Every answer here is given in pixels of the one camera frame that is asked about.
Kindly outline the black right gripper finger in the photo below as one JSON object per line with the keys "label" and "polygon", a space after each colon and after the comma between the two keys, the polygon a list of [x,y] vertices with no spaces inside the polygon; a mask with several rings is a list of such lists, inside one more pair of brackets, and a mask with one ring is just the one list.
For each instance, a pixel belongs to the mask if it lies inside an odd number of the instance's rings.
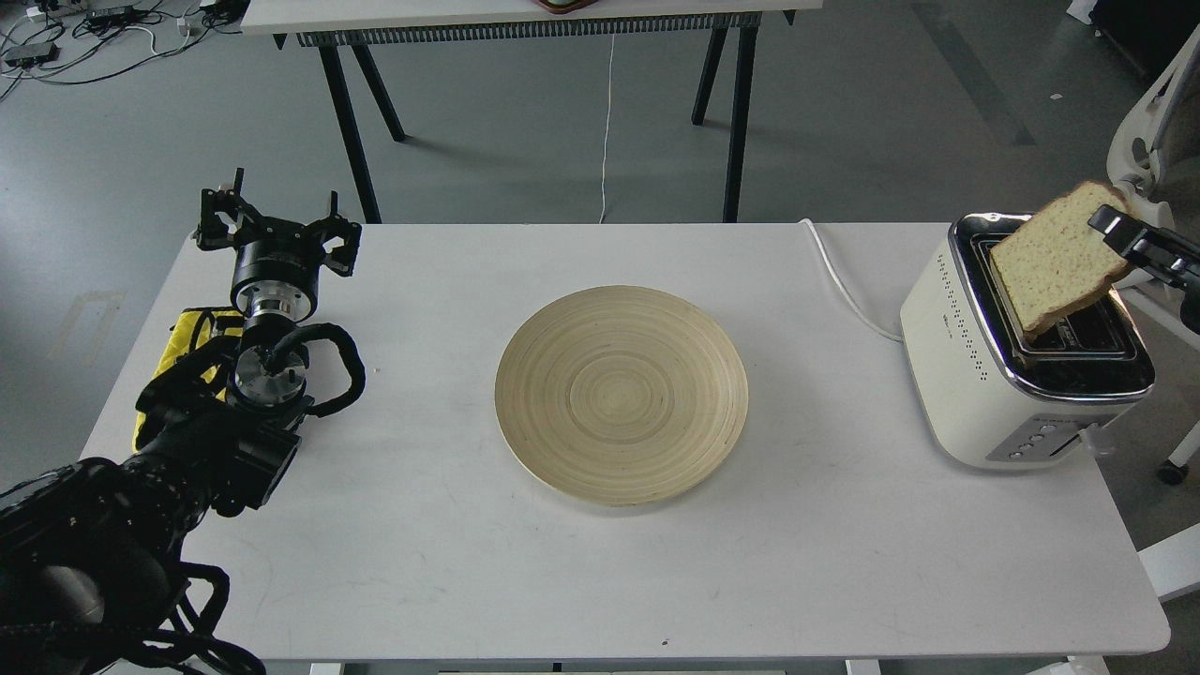
{"label": "black right gripper finger", "polygon": [[1186,292],[1199,287],[1199,245],[1164,227],[1103,205],[1088,219],[1106,247],[1153,277]]}

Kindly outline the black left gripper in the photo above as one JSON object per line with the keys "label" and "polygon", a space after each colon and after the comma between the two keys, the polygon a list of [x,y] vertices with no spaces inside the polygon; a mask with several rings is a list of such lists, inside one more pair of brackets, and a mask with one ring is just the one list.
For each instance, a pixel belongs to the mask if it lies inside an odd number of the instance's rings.
{"label": "black left gripper", "polygon": [[202,190],[197,247],[235,249],[232,304],[240,313],[313,313],[319,269],[352,277],[364,226],[341,214],[335,191],[325,217],[310,223],[263,219],[244,198],[244,178],[236,168],[230,184]]}

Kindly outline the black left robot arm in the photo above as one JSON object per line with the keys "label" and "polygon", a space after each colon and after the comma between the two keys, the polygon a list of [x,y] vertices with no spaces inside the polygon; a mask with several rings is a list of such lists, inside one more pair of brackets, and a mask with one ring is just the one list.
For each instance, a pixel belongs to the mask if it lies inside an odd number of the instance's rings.
{"label": "black left robot arm", "polygon": [[238,335],[214,331],[137,398],[134,453],[86,456],[2,494],[2,671],[146,669],[262,674],[218,639],[232,583],[185,561],[186,534],[210,513],[262,508],[292,465],[306,418],[364,395],[366,369],[342,325],[313,323],[319,271],[350,277],[364,228],[329,198],[310,223],[245,201],[244,172],[202,192],[193,238],[232,249]]}

